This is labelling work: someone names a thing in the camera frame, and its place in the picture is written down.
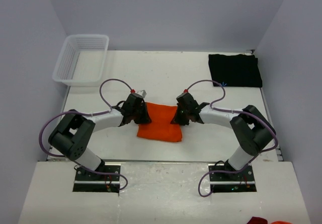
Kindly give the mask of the orange t shirt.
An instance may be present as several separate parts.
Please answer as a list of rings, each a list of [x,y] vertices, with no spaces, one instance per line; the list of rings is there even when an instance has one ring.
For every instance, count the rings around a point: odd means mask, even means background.
[[[180,125],[171,124],[177,110],[176,106],[155,103],[147,103],[146,105],[151,123],[140,124],[137,137],[165,142],[181,142]]]

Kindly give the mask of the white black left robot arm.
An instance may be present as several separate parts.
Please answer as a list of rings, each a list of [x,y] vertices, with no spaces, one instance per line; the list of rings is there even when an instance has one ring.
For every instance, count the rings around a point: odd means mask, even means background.
[[[105,163],[89,148],[92,134],[110,127],[121,127],[134,121],[135,124],[151,123],[144,101],[146,91],[132,92],[121,107],[95,114],[69,111],[58,123],[48,138],[49,144],[64,157],[84,167],[93,180],[104,176]]]

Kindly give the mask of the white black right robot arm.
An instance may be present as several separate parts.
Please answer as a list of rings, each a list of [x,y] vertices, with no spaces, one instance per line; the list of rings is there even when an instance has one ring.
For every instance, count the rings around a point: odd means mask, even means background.
[[[260,111],[253,105],[241,110],[228,110],[212,107],[209,103],[198,104],[187,91],[177,98],[177,110],[171,124],[189,125],[189,122],[215,124],[233,130],[239,147],[224,163],[223,173],[230,180],[236,180],[243,170],[274,140],[276,131]]]

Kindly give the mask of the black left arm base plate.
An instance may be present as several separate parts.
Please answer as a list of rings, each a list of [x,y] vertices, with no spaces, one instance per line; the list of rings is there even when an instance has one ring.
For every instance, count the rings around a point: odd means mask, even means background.
[[[76,171],[73,192],[119,193],[120,177],[114,175],[97,175],[74,166]]]

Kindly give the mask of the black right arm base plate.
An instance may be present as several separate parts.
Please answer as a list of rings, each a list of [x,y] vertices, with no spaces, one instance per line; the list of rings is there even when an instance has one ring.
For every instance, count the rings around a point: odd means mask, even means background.
[[[256,183],[252,166],[238,174],[211,173],[210,189],[212,193],[256,192]]]

